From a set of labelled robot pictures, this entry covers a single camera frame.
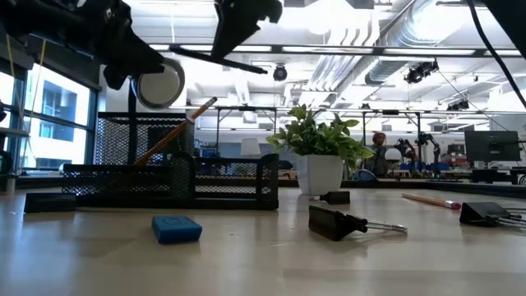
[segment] person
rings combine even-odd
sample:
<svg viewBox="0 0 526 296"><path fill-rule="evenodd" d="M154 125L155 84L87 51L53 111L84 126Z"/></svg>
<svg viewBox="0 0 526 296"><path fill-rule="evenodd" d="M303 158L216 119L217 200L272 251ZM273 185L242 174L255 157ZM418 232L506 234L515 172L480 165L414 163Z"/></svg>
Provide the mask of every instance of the person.
<svg viewBox="0 0 526 296"><path fill-rule="evenodd" d="M373 145L369 146L375 155L365 161L365 169L371 171L377 178L384 178L387 176L389 166L385 160L385 152L387 149L384 146L385 133L375 132L372 136Z"/></svg>

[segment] blue eraser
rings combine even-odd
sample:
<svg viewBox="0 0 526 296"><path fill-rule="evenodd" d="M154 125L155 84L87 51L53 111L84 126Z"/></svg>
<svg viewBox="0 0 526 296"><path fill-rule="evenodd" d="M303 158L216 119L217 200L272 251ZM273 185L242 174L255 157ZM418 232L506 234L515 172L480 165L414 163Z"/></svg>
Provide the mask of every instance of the blue eraser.
<svg viewBox="0 0 526 296"><path fill-rule="evenodd" d="M203 228L183 215L155 216L151 228L159 243L184 243L199 240Z"/></svg>

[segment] mesh desk organizer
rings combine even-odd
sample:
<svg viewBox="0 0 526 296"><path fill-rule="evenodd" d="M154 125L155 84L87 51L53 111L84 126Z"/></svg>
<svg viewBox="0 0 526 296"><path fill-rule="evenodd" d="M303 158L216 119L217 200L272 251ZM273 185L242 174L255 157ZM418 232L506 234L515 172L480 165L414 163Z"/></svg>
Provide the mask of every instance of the mesh desk organizer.
<svg viewBox="0 0 526 296"><path fill-rule="evenodd" d="M185 121L180 113L99 113L96 164L65 164L62 192L78 206L273 210L278 156L194 158L193 124L147 165L131 165Z"/></svg>

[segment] white flower pot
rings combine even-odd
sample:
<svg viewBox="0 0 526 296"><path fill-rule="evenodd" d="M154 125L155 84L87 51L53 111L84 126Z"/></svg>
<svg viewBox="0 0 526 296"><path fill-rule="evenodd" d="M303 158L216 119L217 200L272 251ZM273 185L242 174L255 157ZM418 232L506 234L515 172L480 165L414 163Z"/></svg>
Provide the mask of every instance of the white flower pot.
<svg viewBox="0 0 526 296"><path fill-rule="evenodd" d="M298 156L296 167L299 187L303 194L323 195L339 190L344 172L344 162L339 156Z"/></svg>

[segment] black binder clip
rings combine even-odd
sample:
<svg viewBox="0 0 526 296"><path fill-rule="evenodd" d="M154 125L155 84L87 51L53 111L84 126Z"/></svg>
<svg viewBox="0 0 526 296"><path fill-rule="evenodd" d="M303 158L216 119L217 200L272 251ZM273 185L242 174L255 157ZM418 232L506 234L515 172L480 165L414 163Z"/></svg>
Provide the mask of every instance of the black binder clip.
<svg viewBox="0 0 526 296"><path fill-rule="evenodd" d="M526 230L526 220L511 214L495 202L465 202L460 212L460 223L481 227L507 226Z"/></svg>
<svg viewBox="0 0 526 296"><path fill-rule="evenodd" d="M75 209L75 194L59 192L30 192L25 195L25 213L74 211Z"/></svg>
<svg viewBox="0 0 526 296"><path fill-rule="evenodd" d="M320 201L327 201L329 205L346 205L351 203L350 192L328 192L320 196Z"/></svg>
<svg viewBox="0 0 526 296"><path fill-rule="evenodd" d="M367 220L353 215L345 215L336 210L309 206L309 229L335 242L354 231L366 233L368 229L394 230L407 233L407 227Z"/></svg>

